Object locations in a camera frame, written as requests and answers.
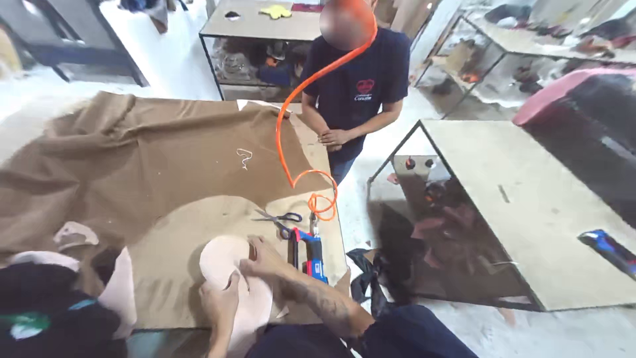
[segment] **tattooed arm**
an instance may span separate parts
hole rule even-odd
[[[364,308],[348,296],[304,275],[283,261],[263,238],[251,236],[250,244],[256,250],[256,260],[241,260],[241,272],[265,280],[278,280],[287,294],[298,302],[306,303],[339,337],[358,337],[375,322]]]

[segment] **blue tool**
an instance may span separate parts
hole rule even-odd
[[[587,231],[579,235],[579,240],[592,247],[616,268],[636,280],[636,255],[616,242],[604,230]]]
[[[303,272],[309,276],[329,283],[324,274],[324,261],[322,260],[322,242],[318,233],[318,218],[314,213],[309,216],[310,234],[300,232],[300,239],[307,244],[307,262],[303,263]]]

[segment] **orange air hose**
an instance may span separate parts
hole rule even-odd
[[[287,112],[287,107],[289,106],[291,101],[303,89],[305,89],[305,87],[309,86],[312,82],[316,81],[318,78],[328,74],[329,72],[344,65],[345,63],[351,61],[353,58],[355,58],[356,56],[366,51],[366,49],[369,48],[371,44],[373,43],[373,41],[375,40],[375,36],[377,35],[377,32],[378,32],[378,26],[375,22],[375,16],[373,16],[373,13],[369,9],[368,5],[364,3],[363,0],[348,0],[348,1],[345,0],[344,5],[347,8],[347,10],[350,10],[353,12],[353,16],[356,19],[361,20],[363,22],[364,30],[366,31],[366,33],[370,33],[371,37],[362,46],[355,48],[351,52],[340,57],[336,61],[327,65],[325,68],[314,73],[311,77],[303,81],[303,83],[301,83],[296,89],[294,89],[293,92],[289,95],[289,97],[287,97],[287,99],[285,100],[285,103],[283,103],[282,107],[280,108],[278,119],[276,121],[276,148],[278,149],[280,163],[282,164],[282,168],[285,171],[285,174],[287,175],[287,180],[289,180],[289,184],[291,185],[291,187],[295,188],[296,183],[298,183],[298,180],[303,175],[309,174],[309,173],[322,174],[326,176],[327,178],[329,178],[331,180],[331,183],[333,184],[333,200],[330,200],[328,197],[322,194],[313,193],[309,197],[309,200],[307,201],[307,206],[309,206],[309,210],[315,213],[320,220],[324,220],[324,221],[330,221],[336,217],[336,199],[338,199],[338,184],[336,184],[336,181],[331,177],[331,175],[329,175],[329,173],[322,170],[318,170],[318,169],[306,170],[300,173],[295,179],[292,179],[291,174],[289,173],[289,168],[287,167],[287,162],[285,161],[285,156],[282,153],[282,147],[280,145],[280,127],[282,125],[282,120],[284,118],[285,112]],[[324,209],[318,210],[317,202],[319,197],[322,197],[326,199],[327,201],[329,201],[329,206],[327,206]],[[333,211],[330,217],[324,218],[320,215],[321,213],[324,213],[325,211],[328,211],[330,209]]]

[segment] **red logo on t-shirt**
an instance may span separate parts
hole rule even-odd
[[[361,94],[367,94],[371,92],[374,84],[375,84],[374,80],[362,80],[362,81],[358,81],[356,88],[358,89],[358,92],[360,92]]]

